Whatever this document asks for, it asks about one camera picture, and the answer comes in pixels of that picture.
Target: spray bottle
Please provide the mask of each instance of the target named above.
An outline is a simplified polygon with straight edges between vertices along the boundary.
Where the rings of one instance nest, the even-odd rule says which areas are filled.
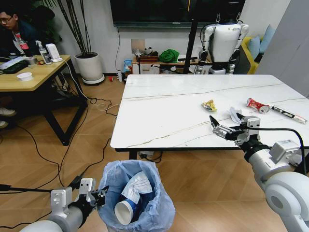
[[[37,45],[39,45],[39,52],[40,52],[40,54],[42,55],[45,64],[47,64],[47,65],[48,65],[48,64],[52,64],[52,61],[50,60],[50,58],[49,58],[49,56],[48,56],[48,54],[47,54],[46,49],[43,48],[43,46],[42,46],[42,42],[36,40],[35,43],[36,43]]]

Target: television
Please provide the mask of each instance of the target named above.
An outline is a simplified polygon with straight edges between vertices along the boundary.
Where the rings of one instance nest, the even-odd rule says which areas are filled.
[[[190,28],[197,0],[110,0],[115,27]],[[201,0],[199,27],[216,23],[217,14],[237,18],[245,0]]]

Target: pillow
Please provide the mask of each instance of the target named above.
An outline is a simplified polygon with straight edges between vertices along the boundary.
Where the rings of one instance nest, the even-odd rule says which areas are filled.
[[[266,29],[266,32],[265,32],[265,35],[263,37],[263,40],[261,42],[261,45],[260,45],[260,53],[264,54],[267,50],[267,47],[273,37],[273,35],[275,34],[275,29],[273,29],[271,27],[271,25],[269,25]]]
[[[258,35],[249,40],[248,49],[253,59],[255,59],[257,55],[259,54],[259,50],[260,50],[260,37]]]

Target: trash can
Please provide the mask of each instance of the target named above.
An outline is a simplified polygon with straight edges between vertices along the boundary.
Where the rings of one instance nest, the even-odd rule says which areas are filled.
[[[122,225],[115,216],[114,208],[121,192],[136,173],[144,171],[153,192],[141,194],[141,214],[137,221]],[[155,163],[141,160],[114,161],[104,168],[99,188],[109,186],[105,206],[98,210],[109,232],[164,232],[173,224],[175,207],[166,193]]]

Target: white table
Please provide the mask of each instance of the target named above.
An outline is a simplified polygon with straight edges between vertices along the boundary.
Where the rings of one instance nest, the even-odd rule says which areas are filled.
[[[309,100],[271,75],[130,75],[112,135],[116,151],[237,149],[212,133],[209,115],[220,124],[236,126],[228,109],[243,110],[245,116],[261,118],[264,128],[297,130],[309,146],[309,122],[302,124],[273,110],[260,114],[246,107],[251,97],[272,103],[304,118],[309,118]],[[214,100],[217,112],[202,108],[202,102]],[[260,131],[261,142],[273,146],[276,141],[298,138],[289,131]]]

